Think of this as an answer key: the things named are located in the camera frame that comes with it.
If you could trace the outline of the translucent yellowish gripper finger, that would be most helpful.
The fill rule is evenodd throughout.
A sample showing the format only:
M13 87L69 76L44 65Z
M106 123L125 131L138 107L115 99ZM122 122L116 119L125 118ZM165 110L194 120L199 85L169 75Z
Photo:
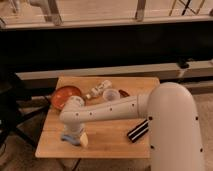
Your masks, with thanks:
M82 147L87 147L88 146L88 136L86 133L83 133L80 138L80 144Z

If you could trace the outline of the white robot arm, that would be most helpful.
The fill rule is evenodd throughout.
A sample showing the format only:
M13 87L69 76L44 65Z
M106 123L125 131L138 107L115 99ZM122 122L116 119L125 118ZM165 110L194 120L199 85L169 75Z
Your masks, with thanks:
M81 134L86 122L135 118L148 120L151 171L205 171L196 103L178 83L161 83L147 93L90 106L74 96L60 113L71 137Z

